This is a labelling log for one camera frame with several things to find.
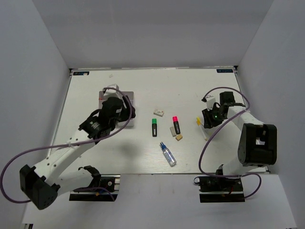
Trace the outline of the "yellow cap marker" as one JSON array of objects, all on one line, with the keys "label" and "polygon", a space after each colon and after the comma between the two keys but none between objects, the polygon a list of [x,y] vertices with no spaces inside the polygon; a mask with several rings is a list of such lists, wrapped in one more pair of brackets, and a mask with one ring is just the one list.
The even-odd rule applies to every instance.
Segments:
[{"label": "yellow cap marker", "polygon": [[203,126],[203,123],[199,117],[196,118],[196,123],[198,126]]}]

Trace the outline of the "green highlighter marker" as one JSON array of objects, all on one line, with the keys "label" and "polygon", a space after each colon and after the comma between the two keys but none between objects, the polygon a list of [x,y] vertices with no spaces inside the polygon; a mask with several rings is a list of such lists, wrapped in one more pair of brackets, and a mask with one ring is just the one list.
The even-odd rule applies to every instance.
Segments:
[{"label": "green highlighter marker", "polygon": [[157,137],[157,119],[152,119],[152,136]]}]

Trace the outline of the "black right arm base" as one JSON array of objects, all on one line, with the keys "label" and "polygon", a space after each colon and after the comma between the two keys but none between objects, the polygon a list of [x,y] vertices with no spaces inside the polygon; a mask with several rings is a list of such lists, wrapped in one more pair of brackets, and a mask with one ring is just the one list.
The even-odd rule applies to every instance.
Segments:
[{"label": "black right arm base", "polygon": [[199,186],[201,203],[245,202],[244,189],[240,177],[199,176],[194,178]]}]

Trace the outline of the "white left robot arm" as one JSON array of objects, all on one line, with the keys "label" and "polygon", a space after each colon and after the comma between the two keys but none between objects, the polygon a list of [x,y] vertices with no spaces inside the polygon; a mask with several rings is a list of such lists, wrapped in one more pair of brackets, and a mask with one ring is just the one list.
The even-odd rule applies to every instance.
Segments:
[{"label": "white left robot arm", "polygon": [[20,169],[20,188],[37,209],[50,206],[57,196],[81,187],[79,177],[61,179],[61,174],[83,153],[100,141],[113,136],[118,123],[128,124],[135,118],[135,108],[128,96],[110,96],[101,109],[93,111],[80,124],[67,144],[56,147],[56,151],[30,167]]}]

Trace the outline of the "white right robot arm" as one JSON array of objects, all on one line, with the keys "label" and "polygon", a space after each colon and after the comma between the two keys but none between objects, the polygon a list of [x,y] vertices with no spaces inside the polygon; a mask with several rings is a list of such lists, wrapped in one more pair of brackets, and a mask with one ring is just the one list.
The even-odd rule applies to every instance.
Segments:
[{"label": "white right robot arm", "polygon": [[277,161],[277,128],[255,118],[242,103],[237,103],[233,92],[220,93],[220,102],[207,95],[202,101],[207,108],[202,110],[204,129],[218,127],[233,122],[241,131],[237,156],[230,162],[220,165],[216,171],[215,184],[220,190],[227,190],[232,178],[241,177],[249,171],[274,165]]}]

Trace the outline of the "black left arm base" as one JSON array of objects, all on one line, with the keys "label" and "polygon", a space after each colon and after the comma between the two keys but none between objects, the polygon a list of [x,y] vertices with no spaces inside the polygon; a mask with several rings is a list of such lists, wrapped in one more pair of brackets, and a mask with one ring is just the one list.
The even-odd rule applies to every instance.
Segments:
[{"label": "black left arm base", "polygon": [[90,174],[91,182],[86,187],[79,187],[70,192],[69,201],[114,202],[119,194],[120,175],[102,175],[92,166],[78,168]]}]

